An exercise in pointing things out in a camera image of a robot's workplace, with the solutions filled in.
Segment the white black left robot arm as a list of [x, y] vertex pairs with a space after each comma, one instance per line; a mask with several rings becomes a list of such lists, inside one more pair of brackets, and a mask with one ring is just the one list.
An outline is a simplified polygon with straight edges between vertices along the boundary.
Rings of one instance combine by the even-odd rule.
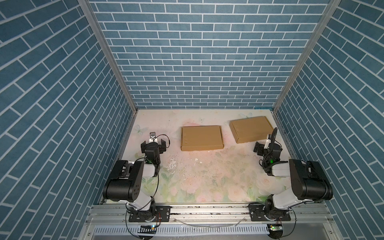
[[103, 198], [126, 203], [128, 213], [138, 218], [156, 216], [154, 196], [141, 192], [142, 178], [159, 177], [160, 154], [167, 150], [166, 141], [152, 137], [148, 143], [141, 143], [145, 154], [134, 162], [117, 160], [103, 188]]

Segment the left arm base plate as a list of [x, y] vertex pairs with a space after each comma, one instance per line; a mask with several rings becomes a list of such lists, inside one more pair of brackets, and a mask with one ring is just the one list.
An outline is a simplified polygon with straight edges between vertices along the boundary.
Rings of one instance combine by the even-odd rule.
[[170, 206], [156, 206], [151, 205], [148, 210], [136, 211], [129, 208], [129, 222], [130, 223], [151, 223], [151, 222], [169, 222], [170, 219]]

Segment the brown cardboard box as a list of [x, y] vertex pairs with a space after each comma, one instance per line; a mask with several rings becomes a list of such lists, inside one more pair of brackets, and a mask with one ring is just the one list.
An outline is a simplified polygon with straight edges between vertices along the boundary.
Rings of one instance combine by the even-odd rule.
[[230, 129], [237, 144], [265, 140], [274, 130], [265, 116], [232, 120]]

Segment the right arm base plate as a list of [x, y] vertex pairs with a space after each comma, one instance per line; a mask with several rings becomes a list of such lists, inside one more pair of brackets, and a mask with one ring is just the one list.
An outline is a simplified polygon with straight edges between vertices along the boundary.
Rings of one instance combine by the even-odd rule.
[[288, 210], [280, 210], [275, 208], [273, 205], [262, 205], [262, 204], [250, 204], [248, 205], [250, 217], [252, 222], [262, 221], [291, 221], [291, 216]]

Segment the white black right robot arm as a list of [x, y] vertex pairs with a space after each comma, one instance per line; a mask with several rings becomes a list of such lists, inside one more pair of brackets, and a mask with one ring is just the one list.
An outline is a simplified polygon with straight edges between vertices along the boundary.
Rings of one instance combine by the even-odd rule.
[[297, 205], [308, 202], [331, 200], [332, 186], [318, 162], [280, 159], [282, 148], [268, 140], [264, 145], [257, 142], [254, 152], [263, 157], [261, 167], [268, 176], [288, 178], [291, 186], [279, 194], [267, 197], [261, 210], [264, 218], [274, 221], [283, 219], [288, 211]]

